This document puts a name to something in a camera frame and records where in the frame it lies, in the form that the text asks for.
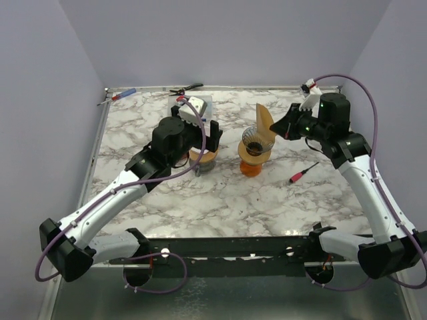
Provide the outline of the grey glass dripper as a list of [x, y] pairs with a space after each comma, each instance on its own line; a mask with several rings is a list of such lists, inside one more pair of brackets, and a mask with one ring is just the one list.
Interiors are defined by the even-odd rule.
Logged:
[[254, 157], [270, 151], [274, 146], [274, 142], [259, 133], [255, 125], [248, 127], [243, 132], [242, 142], [246, 151]]

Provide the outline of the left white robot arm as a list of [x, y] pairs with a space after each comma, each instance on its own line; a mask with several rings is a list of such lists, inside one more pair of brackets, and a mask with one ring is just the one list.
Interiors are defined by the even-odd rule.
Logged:
[[175, 178], [171, 170], [196, 147], [217, 151], [223, 131], [217, 121], [188, 123], [179, 116], [162, 119], [149, 142], [125, 165], [123, 171], [96, 197], [74, 213], [39, 226], [42, 256], [67, 282], [84, 275], [98, 262], [128, 258], [143, 243], [143, 235], [129, 232], [113, 238], [109, 249], [95, 244], [97, 233], [129, 204], [145, 196], [162, 181]]

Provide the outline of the red blue screwdriver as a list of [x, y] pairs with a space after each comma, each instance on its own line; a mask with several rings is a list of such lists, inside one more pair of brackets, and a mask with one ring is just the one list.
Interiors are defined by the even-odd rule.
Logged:
[[104, 105], [106, 103], [111, 103], [113, 101], [118, 101], [118, 100], [123, 99], [125, 97], [129, 97], [130, 95], [133, 95], [134, 93], [136, 93], [136, 88], [128, 89], [128, 90], [123, 91], [117, 95], [114, 95], [113, 97], [111, 97], [109, 99], [106, 99], [105, 101], [103, 101], [101, 103], [98, 103], [97, 106]]

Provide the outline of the orange glass carafe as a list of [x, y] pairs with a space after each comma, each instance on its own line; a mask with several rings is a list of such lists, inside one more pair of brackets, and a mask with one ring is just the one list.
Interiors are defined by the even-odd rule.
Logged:
[[240, 171], [246, 177], [256, 177], [262, 171], [262, 164], [250, 165], [245, 161], [240, 162]]

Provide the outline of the clear plastic screw organizer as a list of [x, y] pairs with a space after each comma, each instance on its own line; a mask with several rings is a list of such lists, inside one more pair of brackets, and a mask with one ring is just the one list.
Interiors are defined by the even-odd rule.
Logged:
[[[203, 114], [202, 121], [203, 122], [207, 122], [210, 121], [211, 119], [213, 119], [213, 113], [214, 113], [214, 107], [213, 107], [213, 103], [212, 103], [212, 96], [211, 95], [200, 95], [200, 94], [195, 94], [193, 95], [194, 97], [203, 99], [206, 104], [207, 107], [205, 108], [205, 112]], [[167, 101], [167, 115], [171, 116], [171, 108], [177, 104], [176, 101], [177, 97], [176, 96], [172, 96], [168, 98]]]

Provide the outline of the pink handled tool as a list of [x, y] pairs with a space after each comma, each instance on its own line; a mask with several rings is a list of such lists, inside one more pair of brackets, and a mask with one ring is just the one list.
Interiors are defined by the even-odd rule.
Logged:
[[289, 178], [289, 183], [293, 184], [296, 183], [298, 180], [300, 180], [310, 169], [314, 168], [316, 165], [318, 165], [319, 163], [316, 162], [313, 165], [311, 165], [308, 168], [305, 168], [304, 170], [294, 174], [291, 178]]

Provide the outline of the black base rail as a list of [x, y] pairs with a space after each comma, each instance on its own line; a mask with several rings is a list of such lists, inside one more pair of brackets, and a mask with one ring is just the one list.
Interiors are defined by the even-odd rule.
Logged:
[[342, 260], [303, 235], [144, 239], [133, 257], [112, 259], [110, 264], [157, 278], [303, 277], [306, 265]]

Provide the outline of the brown paper coffee filter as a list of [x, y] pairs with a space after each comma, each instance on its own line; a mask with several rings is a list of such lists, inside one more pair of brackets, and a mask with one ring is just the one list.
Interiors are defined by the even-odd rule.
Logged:
[[275, 143], [276, 134], [270, 130], [274, 124], [272, 115], [268, 109], [262, 105], [256, 104], [256, 127], [259, 136], [268, 143]]

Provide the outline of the black pliers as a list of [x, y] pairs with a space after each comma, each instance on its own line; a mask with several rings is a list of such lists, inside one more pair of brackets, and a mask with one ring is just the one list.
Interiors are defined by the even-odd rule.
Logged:
[[194, 83], [185, 87], [182, 87], [180, 89], [170, 89], [169, 90], [169, 96], [180, 96], [185, 95], [186, 91], [191, 91], [193, 89], [197, 89], [203, 87], [203, 83]]

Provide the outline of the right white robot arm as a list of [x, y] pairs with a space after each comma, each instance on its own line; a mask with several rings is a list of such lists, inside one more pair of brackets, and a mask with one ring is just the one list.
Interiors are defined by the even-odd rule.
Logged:
[[270, 126], [285, 140], [302, 138], [320, 143], [322, 153], [350, 185], [372, 231], [371, 237], [351, 235], [334, 227], [312, 231], [310, 238], [322, 251], [359, 263], [371, 279], [379, 279], [415, 266], [426, 252], [426, 232], [419, 232], [381, 182], [367, 140], [350, 130], [350, 102], [339, 93], [318, 98], [319, 111], [299, 103]]

